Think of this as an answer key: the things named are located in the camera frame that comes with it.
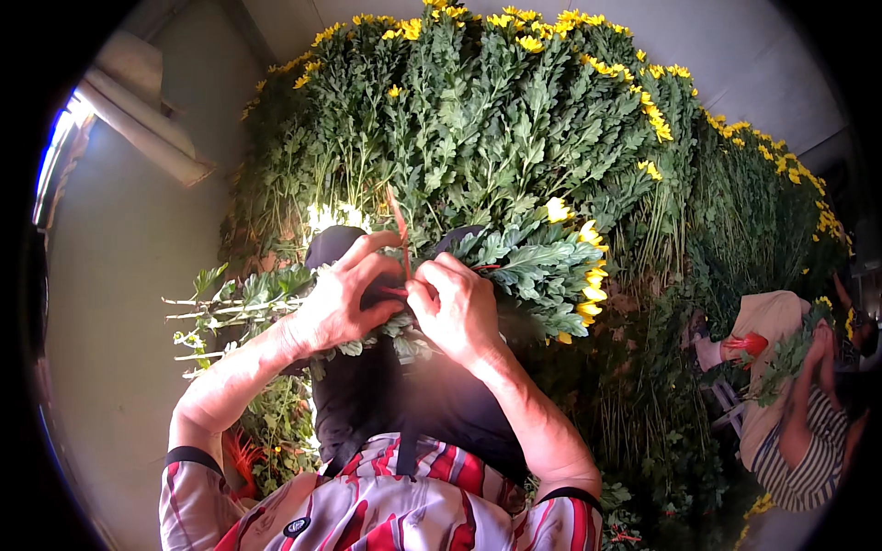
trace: shirt sleeve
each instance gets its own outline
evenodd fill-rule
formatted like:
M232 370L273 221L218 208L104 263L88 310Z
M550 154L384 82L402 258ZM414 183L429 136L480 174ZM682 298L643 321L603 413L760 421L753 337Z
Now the shirt sleeve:
M818 492L828 482L835 485L841 474L842 455L838 447L812 434L803 460L787 474L787 485L795 495Z
M515 517L515 548L599 551L602 522L593 496L577 488L560 488Z
M210 455L190 446L168 453L160 494L163 549L213 548L246 511Z

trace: black and white striped shirt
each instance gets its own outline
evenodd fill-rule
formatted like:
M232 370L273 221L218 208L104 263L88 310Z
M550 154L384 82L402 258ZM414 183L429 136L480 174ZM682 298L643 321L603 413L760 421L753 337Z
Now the black and white striped shirt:
M784 510L802 511L819 507L833 497L842 476L848 417L836 412L830 399L817 386L809 396L808 429L811 443L805 457L792 471L778 451L781 422L759 447L751 469L757 481Z

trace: beige pants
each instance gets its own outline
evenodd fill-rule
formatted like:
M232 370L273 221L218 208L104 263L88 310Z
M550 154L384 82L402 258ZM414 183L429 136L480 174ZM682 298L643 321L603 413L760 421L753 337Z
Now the beige pants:
M741 297L741 310L732 335L742 338L750 332L762 335L769 346L751 366L751 394L759 392L759 380L766 372L766 366L774 358L774 344L786 339L803 327L803 315L811 305L790 291L749 294ZM747 470L753 466L759 446L766 440L784 410L784 403L790 394L793 380L788 378L781 384L780 396L768 407L759 407L755 401L744 405L744 423L741 437L741 460Z

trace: red and white shirt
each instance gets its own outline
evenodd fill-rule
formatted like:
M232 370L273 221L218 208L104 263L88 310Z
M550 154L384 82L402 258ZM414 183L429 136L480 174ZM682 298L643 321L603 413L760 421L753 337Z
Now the red and white shirt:
M582 490L561 488L523 510L524 491L466 451L430 438L415 476L399 476L399 433L372 437L335 478L300 474L251 510L195 448L168 454L163 549L601 548L602 517Z

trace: striped shirt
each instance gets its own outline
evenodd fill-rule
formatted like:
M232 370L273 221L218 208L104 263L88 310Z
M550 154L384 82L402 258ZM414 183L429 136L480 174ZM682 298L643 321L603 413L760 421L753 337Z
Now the striped shirt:
M842 476L848 417L836 412L830 399L817 386L809 396L809 449L792 471L778 450L781 421L769 432L753 459L757 481L784 510L815 509L833 496Z
M524 509L522 488L477 456L425 437L415 476L399 476L400 440L374 436L336 477L300 474L250 510L208 454L176 448L162 475L162 548L601 548L600 506L587 492L560 488Z

